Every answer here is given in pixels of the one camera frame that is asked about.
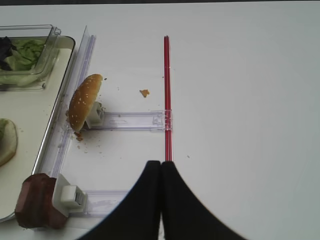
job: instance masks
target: table surface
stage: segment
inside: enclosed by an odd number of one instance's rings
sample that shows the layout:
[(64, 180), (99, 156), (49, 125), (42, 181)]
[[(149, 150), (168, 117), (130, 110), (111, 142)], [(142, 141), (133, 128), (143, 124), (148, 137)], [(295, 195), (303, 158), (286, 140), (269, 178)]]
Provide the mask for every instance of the table surface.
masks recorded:
[[(97, 35), (89, 73), (131, 68), (146, 71), (142, 78), (163, 74), (155, 54), (169, 35), (173, 160), (188, 186), (249, 240), (316, 240), (319, 11), (312, 1), (2, 6), (0, 20), (50, 23), (77, 44), (88, 25)], [(0, 223), (3, 239), (67, 240), (86, 231)]]

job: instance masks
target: sesame seed bun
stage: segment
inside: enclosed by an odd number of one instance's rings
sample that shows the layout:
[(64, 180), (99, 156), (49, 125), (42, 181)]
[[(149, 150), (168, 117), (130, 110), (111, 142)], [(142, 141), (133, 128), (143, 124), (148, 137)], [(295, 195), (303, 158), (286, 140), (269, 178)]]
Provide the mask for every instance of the sesame seed bun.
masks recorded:
[(86, 117), (96, 101), (103, 77), (100, 74), (88, 76), (75, 90), (69, 104), (69, 123), (73, 130), (80, 131)]

